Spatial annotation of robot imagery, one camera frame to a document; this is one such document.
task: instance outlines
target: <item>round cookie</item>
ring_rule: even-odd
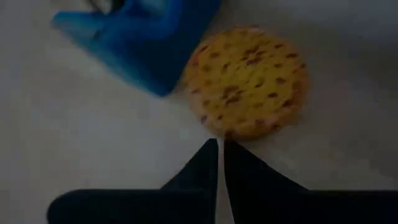
[[[202,42],[183,83],[200,122],[227,139],[255,139],[286,125],[307,95],[306,65],[283,39],[234,28]]]

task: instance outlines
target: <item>white floor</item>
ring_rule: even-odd
[[[397,6],[225,0],[210,32],[258,24],[286,37],[312,80],[295,126],[245,146],[310,189],[397,189]],[[4,224],[45,223],[48,204],[72,189],[160,187],[212,137],[178,93],[159,99],[119,81],[53,30],[50,18],[68,7],[0,1]],[[218,211],[231,223],[228,201]]]

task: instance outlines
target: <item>floor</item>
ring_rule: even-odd
[[[244,145],[310,189],[398,189],[397,6],[224,0],[209,33],[257,24],[288,38],[312,82],[296,124]],[[160,99],[129,86],[53,30],[50,18],[69,7],[0,1],[4,224],[45,223],[48,204],[72,189],[160,187],[212,137],[179,93]],[[232,223],[223,182],[217,222]]]

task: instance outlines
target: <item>cookie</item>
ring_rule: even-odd
[[[256,139],[295,116],[308,75],[288,41],[243,27],[203,41],[185,67],[183,84],[207,128],[226,139]]]

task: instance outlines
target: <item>blue object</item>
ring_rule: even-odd
[[[125,81],[170,93],[221,0],[167,0],[162,14],[125,0],[110,14],[59,12],[53,23]]]

